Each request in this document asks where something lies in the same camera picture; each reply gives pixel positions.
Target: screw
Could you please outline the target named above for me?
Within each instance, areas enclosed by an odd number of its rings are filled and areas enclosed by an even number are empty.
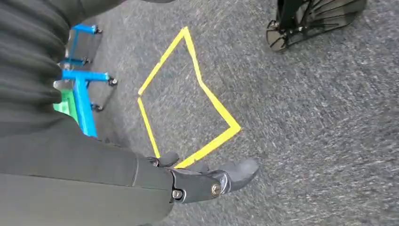
[[[222,187],[219,184],[214,184],[212,186],[212,195],[218,196],[222,192]]]
[[[183,197],[183,192],[182,192],[182,191],[179,191],[179,190],[173,190],[173,191],[172,191],[172,197],[173,197],[174,199],[180,199],[180,198]]]

